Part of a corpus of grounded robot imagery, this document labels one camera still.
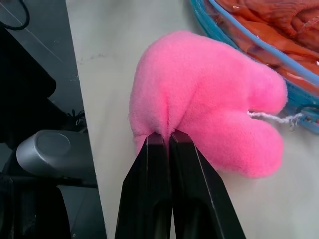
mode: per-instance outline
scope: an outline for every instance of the pink plush toy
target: pink plush toy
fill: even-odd
[[[190,32],[171,33],[141,57],[130,98],[136,153],[159,133],[187,133],[216,170],[247,177],[273,174],[283,140],[248,111],[278,113],[287,101],[283,78],[232,47]]]

